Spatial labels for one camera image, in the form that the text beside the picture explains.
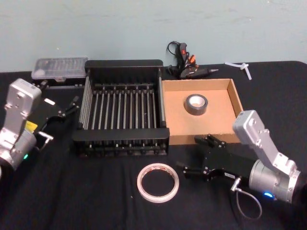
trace cardboard box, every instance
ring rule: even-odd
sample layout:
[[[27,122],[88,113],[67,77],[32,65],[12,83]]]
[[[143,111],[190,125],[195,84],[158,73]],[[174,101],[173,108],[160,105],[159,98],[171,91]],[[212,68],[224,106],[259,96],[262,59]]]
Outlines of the cardboard box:
[[[232,125],[243,108],[232,79],[164,80],[162,86],[170,145],[195,144],[195,135],[207,134],[239,142]],[[184,108],[186,98],[195,93],[208,99],[207,111],[200,116]]]

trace roll of tape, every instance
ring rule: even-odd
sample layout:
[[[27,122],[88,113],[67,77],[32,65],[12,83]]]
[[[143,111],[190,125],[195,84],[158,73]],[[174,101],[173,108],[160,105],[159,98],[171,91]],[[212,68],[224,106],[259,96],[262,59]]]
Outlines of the roll of tape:
[[[172,178],[174,179],[174,187],[170,191],[170,193],[163,195],[163,196],[154,196],[154,195],[150,195],[144,190],[142,186],[142,179],[148,172],[152,170],[163,170],[172,176]],[[179,189],[179,178],[175,170],[171,168],[170,166],[168,166],[167,164],[162,164],[162,163],[149,164],[140,171],[138,175],[138,179],[137,179],[137,187],[138,187],[138,190],[141,196],[144,199],[150,202],[153,202],[153,203],[164,203],[166,201],[169,201],[176,195]]]
[[[208,100],[200,94],[192,94],[187,97],[184,107],[189,114],[202,115],[206,112]]]

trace clear plastic case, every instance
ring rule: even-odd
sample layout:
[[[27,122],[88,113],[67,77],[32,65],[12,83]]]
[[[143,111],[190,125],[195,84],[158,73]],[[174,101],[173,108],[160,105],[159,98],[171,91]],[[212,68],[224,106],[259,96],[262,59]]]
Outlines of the clear plastic case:
[[[54,79],[63,82],[68,78],[85,78],[87,57],[41,58],[32,71],[32,79]]]

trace table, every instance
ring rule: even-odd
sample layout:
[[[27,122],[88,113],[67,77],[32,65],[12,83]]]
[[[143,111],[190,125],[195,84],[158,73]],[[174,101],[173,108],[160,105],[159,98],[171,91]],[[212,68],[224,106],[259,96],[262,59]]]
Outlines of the table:
[[[278,150],[307,172],[306,114],[307,64],[297,61],[250,63],[252,80],[243,71],[226,65],[210,78],[233,78],[243,108],[256,109]],[[1,73],[0,104],[4,105],[9,83],[30,80],[30,72]],[[48,93],[65,106],[70,91]],[[0,111],[3,125],[4,110]],[[136,187],[139,171],[162,162],[175,167],[187,163],[195,146],[171,146],[168,156],[80,159],[71,146],[71,123],[48,128],[54,141],[40,154],[33,154],[15,172],[9,194],[1,197],[0,229],[211,229],[268,230],[307,229],[306,212],[253,192],[263,207],[258,221],[241,219],[229,201],[231,182],[187,180],[177,170],[177,195],[164,204],[144,200]],[[252,150],[228,144],[231,153],[255,158]],[[167,189],[170,179],[153,174],[144,182],[153,191]],[[240,197],[244,210],[257,212],[253,201]]]

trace gray duct tape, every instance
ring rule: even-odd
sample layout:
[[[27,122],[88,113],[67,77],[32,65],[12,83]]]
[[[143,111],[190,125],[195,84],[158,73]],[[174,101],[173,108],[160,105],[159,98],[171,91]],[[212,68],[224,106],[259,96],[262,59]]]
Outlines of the gray duct tape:
[[[202,115],[206,112],[208,100],[200,94],[192,94],[187,97],[184,107],[189,114]]]

